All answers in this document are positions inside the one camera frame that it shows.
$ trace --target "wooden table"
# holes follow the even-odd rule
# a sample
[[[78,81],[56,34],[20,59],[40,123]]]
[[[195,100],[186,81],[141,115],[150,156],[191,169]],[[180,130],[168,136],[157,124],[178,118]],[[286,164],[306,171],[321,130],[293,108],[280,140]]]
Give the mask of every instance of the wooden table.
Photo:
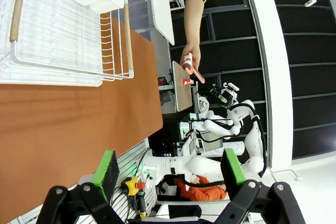
[[[120,155],[162,127],[153,45],[134,31],[131,39],[134,79],[0,85],[0,223],[42,204],[51,186],[94,172],[104,150]]]

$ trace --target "white humanoid robot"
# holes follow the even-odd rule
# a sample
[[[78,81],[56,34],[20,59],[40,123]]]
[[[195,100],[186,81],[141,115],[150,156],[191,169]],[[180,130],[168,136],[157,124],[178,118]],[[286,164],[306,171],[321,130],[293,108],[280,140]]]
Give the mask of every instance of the white humanoid robot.
[[[253,103],[250,100],[238,103],[236,93],[238,90],[232,83],[225,83],[221,90],[216,87],[212,89],[212,94],[218,97],[227,109],[227,118],[215,115],[213,111],[208,110],[206,104],[200,104],[200,108],[205,109],[200,114],[191,115],[191,118],[196,120],[186,124],[181,122],[180,128],[188,127],[189,132],[192,132],[188,137],[196,138],[195,132],[210,131],[220,136],[213,141],[222,141],[238,136],[243,127],[243,118],[250,116],[253,127],[244,140],[250,158],[242,165],[242,169],[246,177],[256,179],[256,175],[261,177],[265,172],[266,147],[263,143],[265,139]],[[204,98],[200,100],[203,103],[207,102]],[[223,180],[220,162],[203,156],[153,157],[149,154],[144,156],[141,175],[143,181],[146,181],[147,188],[157,185],[167,174],[184,174],[187,182],[193,181],[196,175],[207,177],[212,181]]]

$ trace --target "orange cloth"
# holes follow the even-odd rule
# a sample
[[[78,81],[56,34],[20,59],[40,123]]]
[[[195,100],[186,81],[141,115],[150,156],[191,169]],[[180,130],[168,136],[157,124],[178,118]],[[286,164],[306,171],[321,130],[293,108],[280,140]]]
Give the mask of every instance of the orange cloth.
[[[200,184],[207,184],[209,181],[207,178],[198,176],[200,178]],[[192,201],[208,201],[208,200],[219,200],[225,199],[226,192],[219,186],[211,187],[189,187],[189,190],[185,190],[185,184],[180,179],[174,179],[175,184],[177,184],[181,190],[181,197],[191,199]]]

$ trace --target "white pillar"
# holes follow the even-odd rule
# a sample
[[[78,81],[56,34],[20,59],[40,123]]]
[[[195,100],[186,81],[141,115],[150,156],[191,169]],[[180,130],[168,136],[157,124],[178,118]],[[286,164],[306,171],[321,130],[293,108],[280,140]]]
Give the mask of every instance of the white pillar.
[[[293,147],[292,92],[287,51],[274,0],[251,0],[265,67],[269,156],[273,171],[289,169]]]

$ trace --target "wooden handle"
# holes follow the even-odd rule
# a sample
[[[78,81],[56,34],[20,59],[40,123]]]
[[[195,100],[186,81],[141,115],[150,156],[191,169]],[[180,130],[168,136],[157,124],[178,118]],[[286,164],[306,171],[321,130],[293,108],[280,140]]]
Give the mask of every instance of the wooden handle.
[[[124,5],[124,19],[125,19],[125,36],[126,36],[126,50],[127,50],[128,68],[133,69],[130,13],[129,13],[129,9],[128,9],[128,4]]]
[[[19,24],[20,24],[22,3],[23,3],[23,0],[15,0],[13,16],[12,16],[12,24],[10,27],[11,31],[9,35],[10,42],[17,41],[19,37]]]

